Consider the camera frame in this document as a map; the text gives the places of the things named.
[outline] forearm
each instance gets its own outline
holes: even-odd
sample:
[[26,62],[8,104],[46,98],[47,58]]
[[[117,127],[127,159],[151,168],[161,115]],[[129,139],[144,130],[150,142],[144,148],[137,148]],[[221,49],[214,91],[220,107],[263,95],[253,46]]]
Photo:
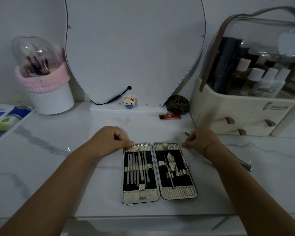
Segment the forearm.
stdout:
[[225,190],[249,236],[295,235],[295,220],[221,144],[208,149]]
[[90,161],[70,154],[51,177],[0,229],[1,235],[60,235],[75,207]]

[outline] red lighter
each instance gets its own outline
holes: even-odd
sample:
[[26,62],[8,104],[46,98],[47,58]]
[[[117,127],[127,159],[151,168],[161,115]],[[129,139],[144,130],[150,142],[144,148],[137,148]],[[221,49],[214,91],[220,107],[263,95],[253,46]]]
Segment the red lighter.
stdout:
[[160,114],[159,115],[160,119],[181,119],[181,115],[178,114]]

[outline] person's left hand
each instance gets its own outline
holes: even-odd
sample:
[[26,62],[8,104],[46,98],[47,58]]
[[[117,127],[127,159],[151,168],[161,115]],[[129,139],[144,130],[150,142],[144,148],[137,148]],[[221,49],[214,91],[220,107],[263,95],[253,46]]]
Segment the person's left hand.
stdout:
[[94,159],[132,144],[133,141],[129,141],[119,127],[105,126],[79,148]]

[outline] hand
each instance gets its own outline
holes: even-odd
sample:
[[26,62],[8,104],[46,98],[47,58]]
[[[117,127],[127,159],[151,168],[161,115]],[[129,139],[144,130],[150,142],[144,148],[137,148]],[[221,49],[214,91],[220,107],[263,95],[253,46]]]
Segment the hand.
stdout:
[[187,137],[186,141],[182,143],[181,146],[195,149],[198,153],[204,155],[204,150],[207,146],[210,145],[209,148],[211,148],[216,145],[212,143],[218,143],[218,145],[221,145],[220,139],[212,130],[199,127]]
[[132,144],[133,141],[129,141],[119,127],[105,126],[80,146],[80,150],[83,151],[83,154],[96,158]]

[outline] brown drawer pull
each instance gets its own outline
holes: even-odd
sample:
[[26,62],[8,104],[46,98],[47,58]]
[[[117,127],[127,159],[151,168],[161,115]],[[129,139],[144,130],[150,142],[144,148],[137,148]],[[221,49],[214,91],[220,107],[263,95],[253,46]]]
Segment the brown drawer pull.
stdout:
[[246,136],[247,135],[247,133],[246,133],[246,131],[244,129],[238,129],[238,131],[239,131],[239,134],[241,136]]
[[265,122],[266,124],[269,126],[269,127],[274,127],[276,126],[276,123],[271,121],[270,119],[265,119]]
[[228,124],[235,124],[234,119],[232,119],[231,117],[225,117],[225,118],[226,118],[226,122],[227,122]]

